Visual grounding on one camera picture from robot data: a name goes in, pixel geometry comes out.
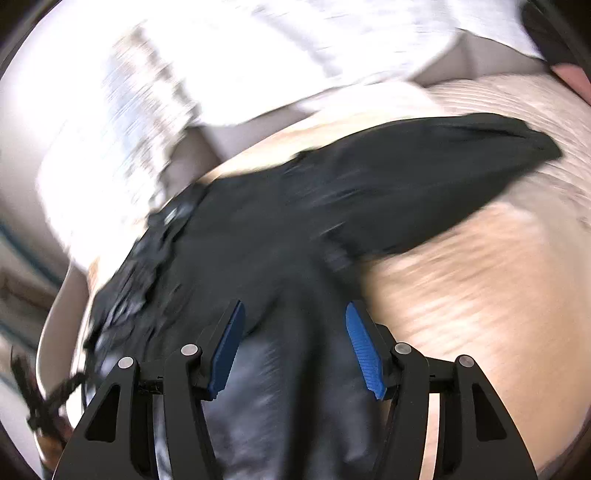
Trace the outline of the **blue quilted lace pillow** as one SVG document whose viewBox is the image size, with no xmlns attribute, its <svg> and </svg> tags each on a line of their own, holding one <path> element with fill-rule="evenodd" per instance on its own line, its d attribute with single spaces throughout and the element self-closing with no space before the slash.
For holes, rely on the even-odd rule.
<svg viewBox="0 0 591 480">
<path fill-rule="evenodd" d="M 37 176 L 46 223 L 83 271 L 104 251 L 126 249 L 167 201 L 163 173 L 197 117 L 197 105 L 141 26 L 109 47 L 103 74 L 67 116 Z"/>
</svg>

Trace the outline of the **black jacket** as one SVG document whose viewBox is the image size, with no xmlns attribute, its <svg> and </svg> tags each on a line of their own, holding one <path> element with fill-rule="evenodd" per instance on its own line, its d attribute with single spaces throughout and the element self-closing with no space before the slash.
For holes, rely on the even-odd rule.
<svg viewBox="0 0 591 480">
<path fill-rule="evenodd" d="M 163 359 L 238 299 L 245 336 L 204 407 L 224 477 L 368 478 L 381 414 L 345 320 L 360 262 L 421 245 L 560 156 L 547 134 L 483 113 L 387 123 L 187 187 L 94 298 L 85 395 L 121 357 Z"/>
</svg>

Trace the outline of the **white embossed pillow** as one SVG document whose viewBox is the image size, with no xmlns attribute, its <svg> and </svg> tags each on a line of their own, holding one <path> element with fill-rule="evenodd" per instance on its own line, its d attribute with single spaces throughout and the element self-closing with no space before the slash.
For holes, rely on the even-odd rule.
<svg viewBox="0 0 591 480">
<path fill-rule="evenodd" d="M 136 14 L 197 105 L 235 125 L 335 88 L 406 80 L 463 33 L 540 53 L 517 1 L 142 1 Z"/>
</svg>

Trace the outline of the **grey upholstered headboard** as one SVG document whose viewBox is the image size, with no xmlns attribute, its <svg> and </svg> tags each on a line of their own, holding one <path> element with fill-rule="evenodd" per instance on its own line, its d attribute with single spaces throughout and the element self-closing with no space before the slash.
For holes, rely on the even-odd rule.
<svg viewBox="0 0 591 480">
<path fill-rule="evenodd" d="M 394 119 L 441 116 L 443 108 L 429 97 L 426 91 L 429 86 L 493 74 L 541 71 L 541 61 L 493 40 L 463 32 L 448 52 L 410 82 L 387 80 L 335 89 L 242 124 L 190 127 L 185 138 L 173 148 L 170 164 L 160 179 L 168 192 L 175 192 L 234 155 L 308 118 L 321 122 L 353 119 L 365 129 Z"/>
</svg>

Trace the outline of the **beige quilted bedspread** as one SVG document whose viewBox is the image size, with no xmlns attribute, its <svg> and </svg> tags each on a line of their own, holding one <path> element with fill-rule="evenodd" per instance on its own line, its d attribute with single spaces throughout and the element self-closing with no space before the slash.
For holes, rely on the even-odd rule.
<svg viewBox="0 0 591 480">
<path fill-rule="evenodd" d="M 426 89 L 441 116 L 298 122 L 193 184 L 274 168 L 383 124 L 495 114 L 561 150 L 457 225 L 411 250 L 360 262 L 376 321 L 427 356 L 473 356 L 539 472 L 569 454 L 590 412 L 590 109 L 553 77 L 498 75 Z"/>
</svg>

